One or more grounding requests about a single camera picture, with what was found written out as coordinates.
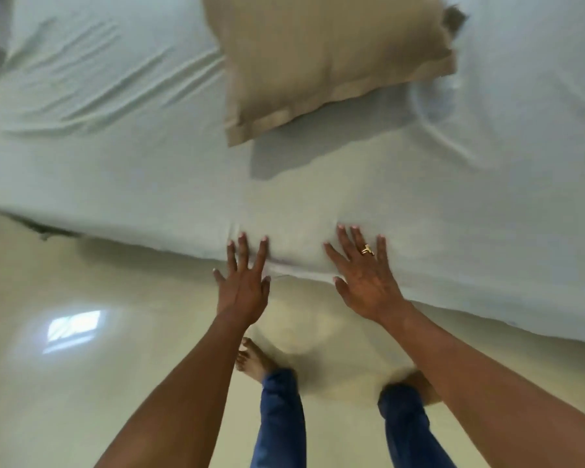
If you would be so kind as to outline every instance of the leg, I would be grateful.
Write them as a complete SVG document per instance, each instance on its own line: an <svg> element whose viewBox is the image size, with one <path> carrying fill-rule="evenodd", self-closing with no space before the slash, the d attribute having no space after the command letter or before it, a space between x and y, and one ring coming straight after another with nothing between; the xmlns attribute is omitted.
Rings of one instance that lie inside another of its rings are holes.
<svg viewBox="0 0 585 468"><path fill-rule="evenodd" d="M292 370L279 368L249 338L236 367L263 385L251 468L305 468L306 422Z"/></svg>
<svg viewBox="0 0 585 468"><path fill-rule="evenodd" d="M385 436L395 468L455 468L429 431L423 404L438 401L437 394L420 372L382 391L379 412L385 419Z"/></svg>

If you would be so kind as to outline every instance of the beige pillowcase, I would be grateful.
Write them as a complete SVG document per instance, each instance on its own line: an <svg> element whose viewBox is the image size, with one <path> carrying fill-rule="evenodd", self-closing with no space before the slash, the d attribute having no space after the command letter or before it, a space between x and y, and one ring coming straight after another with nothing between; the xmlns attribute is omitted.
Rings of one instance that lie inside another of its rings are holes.
<svg viewBox="0 0 585 468"><path fill-rule="evenodd" d="M203 0L229 146L330 101L455 71L442 0Z"/></svg>

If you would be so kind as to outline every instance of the bed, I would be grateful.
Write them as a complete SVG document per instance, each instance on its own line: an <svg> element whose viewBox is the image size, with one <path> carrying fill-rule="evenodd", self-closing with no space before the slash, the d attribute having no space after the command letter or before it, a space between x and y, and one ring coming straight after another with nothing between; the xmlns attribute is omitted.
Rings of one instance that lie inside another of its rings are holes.
<svg viewBox="0 0 585 468"><path fill-rule="evenodd" d="M336 223L388 237L407 298L585 341L585 0L449 0L459 71L227 148L199 0L15 0L0 211L331 281Z"/></svg>

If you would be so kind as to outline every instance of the glossy floor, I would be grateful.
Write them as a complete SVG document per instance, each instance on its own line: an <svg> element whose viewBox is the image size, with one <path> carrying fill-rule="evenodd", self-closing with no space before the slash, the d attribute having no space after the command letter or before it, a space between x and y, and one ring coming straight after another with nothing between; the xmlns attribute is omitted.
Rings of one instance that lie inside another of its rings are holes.
<svg viewBox="0 0 585 468"><path fill-rule="evenodd" d="M145 396L192 348L215 308L212 262L98 240L42 242L0 217L0 467L91 467ZM251 329L300 373L308 466L389 467L375 407L411 362L322 283L273 282ZM585 344L463 313L434 320L585 411ZM232 378L211 466L247 467L260 386ZM432 428L461 468L485 463L445 406Z"/></svg>

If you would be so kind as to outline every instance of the person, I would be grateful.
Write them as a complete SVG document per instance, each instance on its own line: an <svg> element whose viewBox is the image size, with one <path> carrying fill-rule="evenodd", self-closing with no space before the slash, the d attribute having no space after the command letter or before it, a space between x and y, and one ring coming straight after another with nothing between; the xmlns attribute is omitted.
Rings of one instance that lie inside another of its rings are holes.
<svg viewBox="0 0 585 468"><path fill-rule="evenodd" d="M429 432L423 408L441 399L492 468L585 468L583 413L452 336L404 299L390 272L385 237L377 237L375 256L358 227L351 227L350 237L338 226L337 236L344 254L324 245L344 277L334 279L336 290L353 311L385 329L418 368L379 398L395 467L453 466ZM247 236L238 239L238 260L235 244L228 244L227 277L214 271L219 301L213 323L124 425L98 468L206 468L234 365L263 385L251 467L306 466L294 372L244 338L267 306L267 252L263 238L250 267Z"/></svg>

